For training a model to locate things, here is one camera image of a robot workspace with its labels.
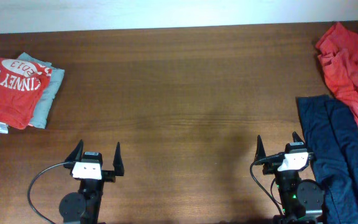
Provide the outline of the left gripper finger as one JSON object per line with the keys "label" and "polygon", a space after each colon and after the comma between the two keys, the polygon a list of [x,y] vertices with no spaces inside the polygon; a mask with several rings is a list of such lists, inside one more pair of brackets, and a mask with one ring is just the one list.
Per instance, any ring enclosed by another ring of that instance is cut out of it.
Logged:
{"label": "left gripper finger", "polygon": [[80,162],[83,155],[84,142],[81,139],[74,150],[67,156],[65,162]]}
{"label": "left gripper finger", "polygon": [[114,175],[115,176],[124,176],[124,164],[121,157],[121,145],[120,142],[117,143],[116,149],[114,152],[114,159],[113,159],[113,167],[114,167]]}

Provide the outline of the orange-red t-shirt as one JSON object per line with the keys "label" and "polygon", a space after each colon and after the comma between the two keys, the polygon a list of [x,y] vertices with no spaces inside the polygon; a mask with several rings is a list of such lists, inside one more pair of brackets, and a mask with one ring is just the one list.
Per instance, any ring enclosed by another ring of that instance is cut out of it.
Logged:
{"label": "orange-red t-shirt", "polygon": [[325,84],[337,100],[350,108],[358,125],[358,34],[337,22],[315,47]]}

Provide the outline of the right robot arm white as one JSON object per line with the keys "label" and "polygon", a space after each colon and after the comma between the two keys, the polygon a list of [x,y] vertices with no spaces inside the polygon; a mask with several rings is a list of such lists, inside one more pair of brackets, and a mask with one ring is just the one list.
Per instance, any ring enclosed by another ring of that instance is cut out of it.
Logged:
{"label": "right robot arm white", "polygon": [[[279,214],[272,218],[273,223],[322,223],[324,190],[316,181],[300,177],[314,154],[296,132],[292,133],[292,138],[283,152],[267,156],[262,138],[258,136],[250,176],[278,208]],[[277,187],[279,200],[257,180],[254,166],[262,166],[263,175],[274,176],[270,185]]]}

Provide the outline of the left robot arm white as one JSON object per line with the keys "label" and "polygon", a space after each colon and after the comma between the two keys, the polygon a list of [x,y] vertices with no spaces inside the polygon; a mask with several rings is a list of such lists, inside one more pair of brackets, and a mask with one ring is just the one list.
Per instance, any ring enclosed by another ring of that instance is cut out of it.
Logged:
{"label": "left robot arm white", "polygon": [[80,140],[63,165],[80,182],[78,191],[65,195],[60,201],[59,212],[64,223],[97,224],[104,184],[114,183],[116,177],[124,176],[119,143],[114,152],[113,170],[102,169],[102,154],[85,152],[83,146],[84,142]]}

